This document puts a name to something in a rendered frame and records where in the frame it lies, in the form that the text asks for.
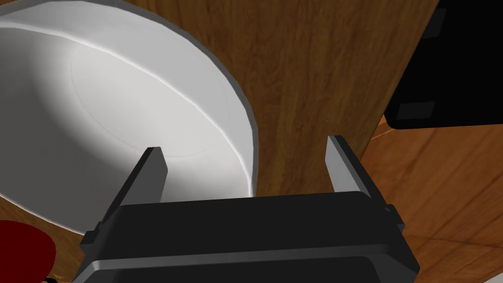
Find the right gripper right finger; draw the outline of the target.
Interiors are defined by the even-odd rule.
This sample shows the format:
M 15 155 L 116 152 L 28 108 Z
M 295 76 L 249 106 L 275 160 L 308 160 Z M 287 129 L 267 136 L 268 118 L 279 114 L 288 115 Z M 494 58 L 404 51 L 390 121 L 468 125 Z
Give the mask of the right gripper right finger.
M 387 204 L 358 157 L 341 135 L 328 137 L 325 164 L 336 193 L 361 192 L 381 206 Z

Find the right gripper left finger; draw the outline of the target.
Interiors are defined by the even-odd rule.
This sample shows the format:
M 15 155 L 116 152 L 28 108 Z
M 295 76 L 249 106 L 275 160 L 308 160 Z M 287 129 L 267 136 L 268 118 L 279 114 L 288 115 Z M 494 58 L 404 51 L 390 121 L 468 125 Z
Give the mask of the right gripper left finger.
M 159 203 L 167 174 L 168 168 L 161 147 L 147 148 L 108 207 L 103 222 L 120 206 Z

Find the white bowl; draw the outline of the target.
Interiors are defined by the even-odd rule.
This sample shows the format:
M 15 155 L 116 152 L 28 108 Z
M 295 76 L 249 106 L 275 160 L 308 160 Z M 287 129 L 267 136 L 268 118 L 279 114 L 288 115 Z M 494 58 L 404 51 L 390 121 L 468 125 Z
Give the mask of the white bowl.
M 189 33 L 123 0 L 0 5 L 0 197 L 83 234 L 157 146 L 160 201 L 255 195 L 251 106 Z

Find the wooden table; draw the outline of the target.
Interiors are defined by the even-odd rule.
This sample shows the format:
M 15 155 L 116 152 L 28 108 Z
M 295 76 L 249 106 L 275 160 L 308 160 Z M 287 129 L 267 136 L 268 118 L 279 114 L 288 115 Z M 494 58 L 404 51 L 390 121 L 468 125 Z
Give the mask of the wooden table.
M 239 84 L 257 125 L 254 196 L 328 192 L 327 136 L 362 156 L 439 0 L 123 0 L 177 25 Z M 0 197 L 0 221 L 44 231 L 74 277 L 83 234 Z

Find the dark red round object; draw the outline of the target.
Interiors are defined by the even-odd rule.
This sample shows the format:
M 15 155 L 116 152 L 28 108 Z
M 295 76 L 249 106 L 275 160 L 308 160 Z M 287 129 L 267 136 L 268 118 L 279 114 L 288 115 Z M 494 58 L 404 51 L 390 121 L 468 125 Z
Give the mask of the dark red round object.
M 0 283 L 42 283 L 56 258 L 56 246 L 28 224 L 0 221 Z

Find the black box-shaped object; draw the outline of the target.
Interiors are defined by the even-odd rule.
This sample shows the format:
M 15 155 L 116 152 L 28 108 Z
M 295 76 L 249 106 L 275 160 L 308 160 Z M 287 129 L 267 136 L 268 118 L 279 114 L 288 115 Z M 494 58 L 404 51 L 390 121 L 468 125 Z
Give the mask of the black box-shaped object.
M 503 124 L 503 0 L 439 0 L 384 116 L 394 129 Z

